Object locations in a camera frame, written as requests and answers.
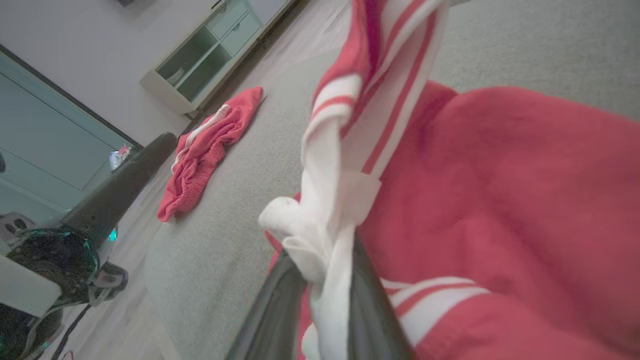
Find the cable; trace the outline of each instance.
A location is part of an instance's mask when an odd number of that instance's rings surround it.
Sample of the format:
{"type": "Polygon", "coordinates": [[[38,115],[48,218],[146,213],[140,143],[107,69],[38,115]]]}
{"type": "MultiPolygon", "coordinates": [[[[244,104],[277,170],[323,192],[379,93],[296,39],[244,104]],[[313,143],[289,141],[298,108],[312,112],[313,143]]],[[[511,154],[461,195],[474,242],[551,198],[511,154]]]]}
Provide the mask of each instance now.
{"type": "Polygon", "coordinates": [[[42,322],[42,320],[44,320],[47,316],[55,313],[56,311],[62,309],[65,306],[75,305],[75,304],[77,304],[77,303],[56,305],[56,306],[50,308],[43,315],[43,317],[36,319],[35,323],[33,325],[31,325],[31,329],[29,330],[29,334],[27,335],[27,341],[24,342],[24,350],[22,351],[22,356],[27,356],[27,354],[29,354],[29,351],[31,350],[31,347],[33,346],[33,341],[36,338],[36,333],[37,333],[37,330],[38,330],[38,326],[40,326],[40,323],[42,322]]]}
{"type": "Polygon", "coordinates": [[[62,353],[62,350],[65,349],[65,345],[67,344],[67,340],[69,340],[69,335],[76,328],[76,325],[80,322],[80,319],[82,319],[82,317],[84,316],[84,314],[86,314],[86,312],[89,310],[90,307],[91,307],[91,304],[88,304],[82,310],[82,312],[78,315],[78,317],[74,320],[74,322],[71,323],[71,326],[69,326],[69,328],[67,329],[67,332],[65,332],[65,335],[62,337],[62,340],[60,341],[60,345],[58,345],[58,348],[56,349],[56,352],[51,357],[51,360],[58,360],[58,357],[60,356],[60,353],[62,353]]]}

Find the white cabinet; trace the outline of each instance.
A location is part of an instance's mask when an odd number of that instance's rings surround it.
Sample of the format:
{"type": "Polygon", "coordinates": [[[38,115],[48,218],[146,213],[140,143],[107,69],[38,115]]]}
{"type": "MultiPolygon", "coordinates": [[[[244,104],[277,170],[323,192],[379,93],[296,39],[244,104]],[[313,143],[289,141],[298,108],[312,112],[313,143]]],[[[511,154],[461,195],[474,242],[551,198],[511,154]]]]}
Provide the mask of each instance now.
{"type": "Polygon", "coordinates": [[[294,0],[221,0],[209,18],[140,84],[177,114],[199,109],[294,0]]]}

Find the light blue door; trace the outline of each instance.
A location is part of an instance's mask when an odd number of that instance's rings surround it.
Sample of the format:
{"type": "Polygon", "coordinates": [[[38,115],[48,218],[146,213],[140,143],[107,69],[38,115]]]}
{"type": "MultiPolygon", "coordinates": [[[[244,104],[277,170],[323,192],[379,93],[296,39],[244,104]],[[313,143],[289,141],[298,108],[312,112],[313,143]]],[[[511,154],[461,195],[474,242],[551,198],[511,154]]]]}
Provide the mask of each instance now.
{"type": "Polygon", "coordinates": [[[42,222],[106,180],[109,153],[126,142],[10,59],[0,60],[0,214],[42,222]]]}

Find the gray couch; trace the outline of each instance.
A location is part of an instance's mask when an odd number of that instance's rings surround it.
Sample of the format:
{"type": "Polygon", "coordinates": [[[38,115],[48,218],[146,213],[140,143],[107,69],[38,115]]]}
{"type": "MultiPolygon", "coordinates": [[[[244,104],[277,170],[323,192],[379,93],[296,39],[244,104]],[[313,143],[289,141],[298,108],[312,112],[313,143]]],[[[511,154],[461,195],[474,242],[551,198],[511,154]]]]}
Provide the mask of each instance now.
{"type": "MultiPolygon", "coordinates": [[[[473,0],[451,9],[432,78],[459,92],[516,85],[640,119],[640,1],[473,0]]],[[[289,69],[212,176],[199,205],[164,224],[148,292],[183,360],[222,359],[273,253],[257,224],[300,189],[312,93],[338,52],[289,69]]]]}

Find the red clothing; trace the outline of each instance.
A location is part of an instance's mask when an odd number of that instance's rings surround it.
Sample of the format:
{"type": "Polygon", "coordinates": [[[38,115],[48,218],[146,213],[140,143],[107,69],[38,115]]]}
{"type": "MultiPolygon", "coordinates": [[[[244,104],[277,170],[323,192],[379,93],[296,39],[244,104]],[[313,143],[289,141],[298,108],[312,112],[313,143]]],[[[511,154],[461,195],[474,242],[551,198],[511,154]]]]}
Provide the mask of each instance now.
{"type": "MultiPolygon", "coordinates": [[[[405,331],[431,306],[418,358],[640,357],[640,125],[521,88],[426,89],[358,228],[405,331]]],[[[306,294],[300,339],[311,320],[306,294]]]]}
{"type": "Polygon", "coordinates": [[[427,84],[447,9],[353,0],[303,137],[300,203],[260,216],[314,290],[305,355],[347,358],[359,225],[418,358],[640,357],[640,125],[520,88],[427,84]]]}
{"type": "Polygon", "coordinates": [[[158,209],[158,219],[167,222],[172,216],[190,211],[225,156],[225,145],[236,143],[253,119],[260,104],[262,88],[247,89],[227,101],[218,112],[178,141],[173,175],[166,185],[158,209]]]}

